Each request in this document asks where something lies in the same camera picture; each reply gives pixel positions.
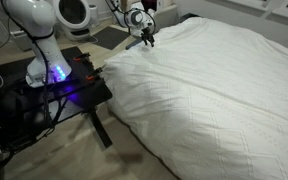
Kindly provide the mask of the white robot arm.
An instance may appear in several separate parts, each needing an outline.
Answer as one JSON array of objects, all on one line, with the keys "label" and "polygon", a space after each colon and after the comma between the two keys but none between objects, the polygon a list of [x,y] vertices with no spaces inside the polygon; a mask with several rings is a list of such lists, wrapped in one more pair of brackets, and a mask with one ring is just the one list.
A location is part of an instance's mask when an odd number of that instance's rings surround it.
[{"label": "white robot arm", "polygon": [[[141,3],[123,11],[118,0],[105,0],[121,27],[154,46],[156,23]],[[91,12],[86,0],[0,0],[0,9],[23,30],[32,44],[35,58],[26,69],[26,83],[33,87],[63,82],[72,73],[55,38],[57,22],[70,30],[90,25]]]}]

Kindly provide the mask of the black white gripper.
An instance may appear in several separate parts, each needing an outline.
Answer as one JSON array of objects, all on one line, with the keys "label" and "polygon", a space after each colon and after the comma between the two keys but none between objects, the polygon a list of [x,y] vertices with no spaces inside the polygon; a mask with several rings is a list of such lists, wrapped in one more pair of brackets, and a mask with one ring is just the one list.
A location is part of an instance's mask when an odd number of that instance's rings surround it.
[{"label": "black white gripper", "polygon": [[142,37],[145,45],[148,45],[147,41],[149,41],[151,47],[154,47],[154,42],[155,42],[155,41],[154,41],[154,36],[153,36],[153,34],[150,32],[150,29],[149,29],[149,28],[145,28],[145,29],[142,30],[141,37]]}]

